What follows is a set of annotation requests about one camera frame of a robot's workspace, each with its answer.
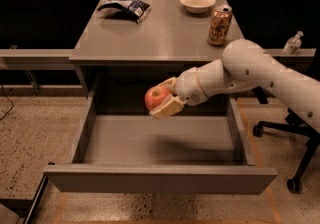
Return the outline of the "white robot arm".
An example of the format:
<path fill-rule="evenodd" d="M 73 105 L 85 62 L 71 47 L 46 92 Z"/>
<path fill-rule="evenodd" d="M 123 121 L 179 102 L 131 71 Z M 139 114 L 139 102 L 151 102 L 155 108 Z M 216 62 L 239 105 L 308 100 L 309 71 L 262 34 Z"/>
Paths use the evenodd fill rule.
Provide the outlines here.
<path fill-rule="evenodd" d="M 199 105 L 214 95 L 256 87 L 280 99 L 320 132 L 320 81 L 284 66 L 246 39 L 229 43 L 221 58 L 150 88 L 145 104 L 149 114 L 160 119 L 182 111 L 186 105 Z"/>

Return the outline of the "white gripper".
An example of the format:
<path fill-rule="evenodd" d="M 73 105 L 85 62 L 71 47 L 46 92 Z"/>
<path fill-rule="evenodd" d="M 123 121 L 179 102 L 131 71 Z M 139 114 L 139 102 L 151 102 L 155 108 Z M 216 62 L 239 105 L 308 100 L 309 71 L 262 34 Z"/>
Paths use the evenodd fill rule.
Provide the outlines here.
<path fill-rule="evenodd" d="M 188 69 L 177 78 L 171 77 L 163 81 L 160 86 L 171 94 L 149 112 L 156 119 L 181 112 L 185 104 L 196 106 L 218 94 L 232 94 L 255 88 L 253 83 L 239 81 L 231 76 L 220 59 Z"/>

